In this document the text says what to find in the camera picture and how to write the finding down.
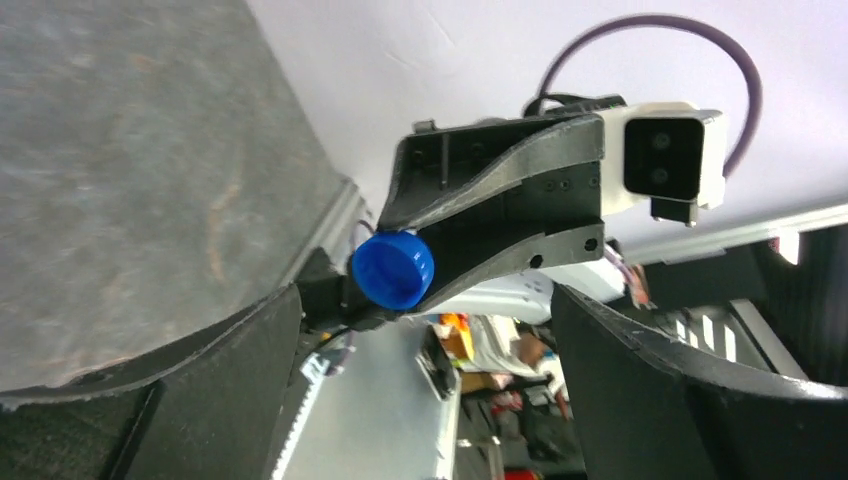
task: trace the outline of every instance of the orange object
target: orange object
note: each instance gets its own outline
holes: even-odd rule
[[[458,330],[468,330],[468,315],[464,313],[443,313],[439,316],[439,323],[451,325]]]
[[[451,327],[447,338],[442,339],[442,346],[453,359],[458,361],[474,360],[474,344],[471,341],[471,327],[468,325],[468,315],[460,313],[443,313],[439,323]]]
[[[542,480],[541,475],[530,470],[513,470],[504,474],[505,480]]]

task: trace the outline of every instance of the white panel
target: white panel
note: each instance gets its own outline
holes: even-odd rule
[[[777,251],[784,260],[798,265],[801,255],[801,234],[784,232],[778,236]]]
[[[726,325],[724,327],[724,348],[724,358],[736,362],[736,334]]]
[[[551,318],[553,292],[550,278],[528,270],[483,282],[424,313],[504,315],[538,325]]]
[[[601,303],[624,296],[624,276],[607,259],[542,268],[540,273],[556,283],[573,287]]]
[[[701,317],[701,326],[704,328],[704,343],[710,347],[710,350],[715,351],[715,335],[713,333],[713,321],[710,317],[704,315]]]
[[[647,206],[608,219],[625,248],[660,246],[813,205],[846,203],[848,3],[825,0],[436,1],[248,0],[304,110],[338,168],[375,211],[398,140],[413,121],[466,124],[517,116],[557,51],[623,14],[665,12],[710,23],[758,64],[765,88],[760,133],[728,184],[725,205],[694,230],[656,224]],[[729,114],[745,87],[723,52],[692,35],[633,30],[600,40],[566,66],[555,90],[621,93],[630,103],[690,100]]]
[[[686,340],[686,325],[680,320],[677,321],[677,337],[681,340]]]
[[[698,348],[698,336],[693,331],[689,331],[689,345]]]

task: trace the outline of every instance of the camera lens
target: camera lens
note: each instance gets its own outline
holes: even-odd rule
[[[651,172],[651,181],[654,182],[655,185],[662,185],[668,181],[668,170],[664,168],[657,168],[653,172]]]
[[[651,145],[653,145],[655,150],[665,150],[671,145],[671,135],[660,132],[654,135],[654,138],[651,140]]]

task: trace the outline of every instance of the cable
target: cable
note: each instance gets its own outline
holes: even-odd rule
[[[310,350],[309,353],[304,358],[309,358],[310,355],[313,355],[315,353],[320,352],[321,350],[326,348],[327,345],[333,343],[338,338],[340,338],[342,335],[345,335],[345,334],[348,334],[348,333],[353,333],[353,329],[351,329],[350,327],[342,327],[342,328],[336,330],[329,337],[325,338],[324,340],[321,340],[320,342],[318,342],[317,345],[312,347],[312,350]]]
[[[748,52],[729,35],[706,23],[675,15],[648,14],[622,17],[593,27],[567,45],[553,63],[551,63],[542,79],[542,83],[539,85],[537,99],[550,95],[551,84],[563,65],[565,65],[565,62],[583,47],[610,33],[640,27],[671,28],[705,38],[724,50],[742,71],[742,75],[745,77],[745,84],[748,88],[748,114],[745,117],[745,125],[742,127],[742,133],[739,134],[739,139],[736,141],[736,145],[733,147],[730,155],[728,155],[727,162],[724,164],[724,176],[729,177],[742,162],[742,158],[751,145],[751,140],[754,138],[754,134],[759,126],[763,108],[763,85],[760,72],[757,70],[757,66],[748,55]]]
[[[336,363],[327,371],[328,377],[334,377],[344,371],[345,365],[350,359],[350,354],[353,353],[353,351],[356,349],[356,347],[353,346],[353,338],[355,336],[356,332],[352,330],[348,332],[347,335],[345,335],[345,344],[344,347],[341,349],[341,358],[339,358]]]

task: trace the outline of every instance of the blue bottle cap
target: blue bottle cap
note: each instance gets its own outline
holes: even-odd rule
[[[378,233],[351,260],[353,278],[369,300],[390,310],[416,305],[433,283],[435,262],[427,244],[409,232]]]

